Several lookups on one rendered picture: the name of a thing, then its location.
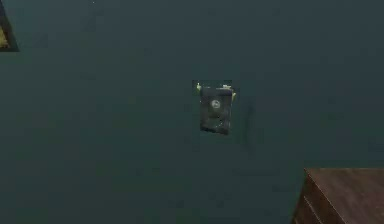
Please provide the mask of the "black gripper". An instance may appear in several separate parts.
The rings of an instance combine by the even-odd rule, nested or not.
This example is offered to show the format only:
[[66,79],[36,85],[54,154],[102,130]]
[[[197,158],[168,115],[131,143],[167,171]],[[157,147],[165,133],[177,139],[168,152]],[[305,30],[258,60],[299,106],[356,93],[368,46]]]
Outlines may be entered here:
[[196,85],[199,93],[200,130],[228,135],[236,92],[230,85],[219,87]]

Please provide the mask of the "brown wooden chest of drawers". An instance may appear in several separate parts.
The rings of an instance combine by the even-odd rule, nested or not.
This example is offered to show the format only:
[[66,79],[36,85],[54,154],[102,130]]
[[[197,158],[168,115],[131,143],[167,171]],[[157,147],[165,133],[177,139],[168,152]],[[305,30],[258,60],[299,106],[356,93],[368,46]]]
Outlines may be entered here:
[[384,224],[384,168],[305,168],[290,224]]

